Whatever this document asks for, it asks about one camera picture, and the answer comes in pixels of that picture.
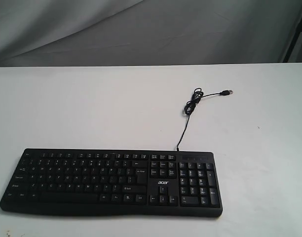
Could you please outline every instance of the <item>fabric backdrop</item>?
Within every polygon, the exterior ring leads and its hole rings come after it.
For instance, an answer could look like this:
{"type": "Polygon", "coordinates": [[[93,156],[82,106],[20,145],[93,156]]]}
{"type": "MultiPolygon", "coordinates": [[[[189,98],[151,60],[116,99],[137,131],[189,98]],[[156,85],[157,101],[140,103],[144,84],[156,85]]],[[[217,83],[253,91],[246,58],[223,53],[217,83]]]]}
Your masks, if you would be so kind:
{"type": "Polygon", "coordinates": [[[279,62],[301,12],[302,0],[0,0],[0,66],[279,62]]]}

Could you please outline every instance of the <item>computer keyboard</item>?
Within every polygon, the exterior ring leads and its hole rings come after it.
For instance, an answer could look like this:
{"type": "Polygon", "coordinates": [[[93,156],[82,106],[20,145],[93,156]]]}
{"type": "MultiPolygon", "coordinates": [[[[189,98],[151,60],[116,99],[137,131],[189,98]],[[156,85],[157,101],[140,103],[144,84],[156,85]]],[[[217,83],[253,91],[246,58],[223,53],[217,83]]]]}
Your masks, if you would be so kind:
{"type": "Polygon", "coordinates": [[[63,215],[218,217],[210,152],[26,149],[0,201],[4,211],[63,215]]]}

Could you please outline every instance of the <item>space bar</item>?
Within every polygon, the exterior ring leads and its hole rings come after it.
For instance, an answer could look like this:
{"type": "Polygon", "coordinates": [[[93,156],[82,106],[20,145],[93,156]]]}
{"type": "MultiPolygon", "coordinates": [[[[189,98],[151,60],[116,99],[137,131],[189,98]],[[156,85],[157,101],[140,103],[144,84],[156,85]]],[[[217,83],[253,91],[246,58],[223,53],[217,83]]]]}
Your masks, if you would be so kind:
{"type": "Polygon", "coordinates": [[[40,201],[44,202],[69,202],[69,203],[95,203],[96,194],[63,194],[63,193],[41,193],[40,201]]]}

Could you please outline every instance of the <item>acer logo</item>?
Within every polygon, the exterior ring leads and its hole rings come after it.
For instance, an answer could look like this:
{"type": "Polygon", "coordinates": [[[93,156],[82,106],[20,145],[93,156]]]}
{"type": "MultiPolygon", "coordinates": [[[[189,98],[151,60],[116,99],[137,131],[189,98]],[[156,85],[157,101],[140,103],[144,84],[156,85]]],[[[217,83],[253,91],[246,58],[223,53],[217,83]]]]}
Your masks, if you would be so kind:
{"type": "Polygon", "coordinates": [[[159,181],[157,184],[168,184],[169,181],[159,181]]]}

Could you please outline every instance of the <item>white surface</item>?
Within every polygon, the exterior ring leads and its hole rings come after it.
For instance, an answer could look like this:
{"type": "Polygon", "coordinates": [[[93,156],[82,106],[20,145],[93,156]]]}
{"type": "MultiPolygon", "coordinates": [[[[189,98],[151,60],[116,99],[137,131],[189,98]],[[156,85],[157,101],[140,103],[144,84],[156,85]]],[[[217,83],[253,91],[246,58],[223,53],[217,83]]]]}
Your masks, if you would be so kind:
{"type": "Polygon", "coordinates": [[[215,155],[219,219],[44,217],[0,210],[0,236],[302,236],[302,64],[0,68],[0,198],[25,148],[215,155]]]}

